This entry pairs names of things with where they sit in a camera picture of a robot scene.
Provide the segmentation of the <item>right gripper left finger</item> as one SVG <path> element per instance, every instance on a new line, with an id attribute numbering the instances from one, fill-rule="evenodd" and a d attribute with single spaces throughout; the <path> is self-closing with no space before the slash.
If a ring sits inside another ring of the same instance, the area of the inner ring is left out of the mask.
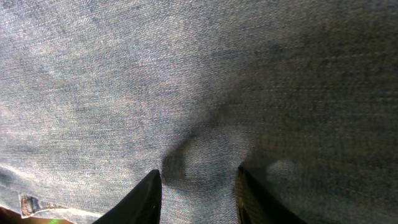
<path id="1" fill-rule="evenodd" d="M 93 224 L 159 224 L 161 204 L 160 172 L 154 169 Z"/>

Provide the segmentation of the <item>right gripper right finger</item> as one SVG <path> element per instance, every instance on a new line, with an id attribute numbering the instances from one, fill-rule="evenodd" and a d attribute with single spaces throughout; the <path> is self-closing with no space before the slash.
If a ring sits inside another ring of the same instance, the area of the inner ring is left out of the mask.
<path id="1" fill-rule="evenodd" d="M 306 224 L 243 166 L 236 173 L 234 194 L 241 224 Z"/>

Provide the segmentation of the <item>light blue jeans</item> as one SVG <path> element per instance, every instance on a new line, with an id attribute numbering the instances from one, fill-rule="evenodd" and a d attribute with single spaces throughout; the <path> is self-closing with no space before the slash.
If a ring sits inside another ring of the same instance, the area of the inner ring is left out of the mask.
<path id="1" fill-rule="evenodd" d="M 236 223 L 244 164 L 308 223 L 397 222 L 397 2 L 2 1 L 1 205 Z"/>

